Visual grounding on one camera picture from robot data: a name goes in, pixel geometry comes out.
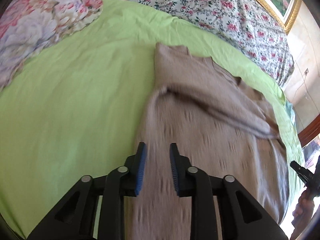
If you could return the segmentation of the right hand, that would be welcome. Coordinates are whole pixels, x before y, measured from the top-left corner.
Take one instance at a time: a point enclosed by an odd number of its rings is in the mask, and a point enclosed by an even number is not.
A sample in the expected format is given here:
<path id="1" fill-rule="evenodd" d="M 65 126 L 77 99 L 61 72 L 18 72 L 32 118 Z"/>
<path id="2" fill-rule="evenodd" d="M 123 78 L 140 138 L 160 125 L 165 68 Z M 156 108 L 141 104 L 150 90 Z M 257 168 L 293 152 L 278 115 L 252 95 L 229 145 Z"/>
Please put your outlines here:
<path id="1" fill-rule="evenodd" d="M 314 195 L 309 189 L 303 191 L 298 199 L 298 204 L 293 211 L 293 221 L 292 225 L 295 229 L 306 227 L 310 222 L 315 207 L 313 201 Z"/>

